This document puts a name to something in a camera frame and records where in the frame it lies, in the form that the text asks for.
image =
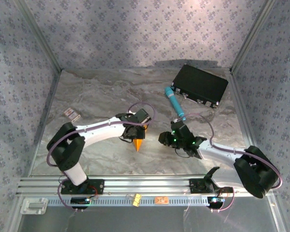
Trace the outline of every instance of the blue marker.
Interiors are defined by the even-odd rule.
[[[166,87],[164,89],[164,92],[166,94],[166,96],[170,99],[172,106],[174,107],[175,111],[177,112],[178,116],[183,117],[184,111],[183,109],[180,107],[180,104],[178,103],[176,97],[174,96],[174,92],[171,89],[171,87]]]

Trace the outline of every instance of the gray table surface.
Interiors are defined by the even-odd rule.
[[[153,122],[143,140],[139,152],[133,144],[118,138],[95,143],[83,150],[80,163],[86,174],[204,174],[213,166],[221,166],[208,160],[184,159],[173,149],[158,142],[159,134],[170,131],[170,121],[177,114],[164,94],[178,73],[178,69],[127,69],[97,71],[63,71],[58,83],[46,127],[40,143],[32,175],[59,175],[58,168],[46,164],[46,145],[62,124],[69,121],[63,112],[72,107],[81,114],[75,125],[86,125],[107,120],[118,113],[124,113],[133,103],[144,101],[157,110]],[[228,79],[224,69],[215,74]],[[184,112],[200,113],[206,117],[215,130],[214,141],[222,145],[245,147],[236,111],[227,87],[217,109],[188,101],[177,96]],[[195,136],[209,138],[211,131],[197,116],[186,121]]]

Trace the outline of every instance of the yellow label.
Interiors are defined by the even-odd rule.
[[[168,197],[155,197],[155,204],[168,204],[169,198]]]

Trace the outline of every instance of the patterned wall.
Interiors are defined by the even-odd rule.
[[[31,164],[56,74],[12,0],[0,0],[0,231]]]
[[[277,1],[236,78],[258,144],[284,177],[290,220],[290,0]]]
[[[62,68],[96,69],[230,67],[264,0],[26,2]]]

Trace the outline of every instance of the black case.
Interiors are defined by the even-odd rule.
[[[172,82],[175,93],[197,103],[217,108],[228,81],[185,64]]]

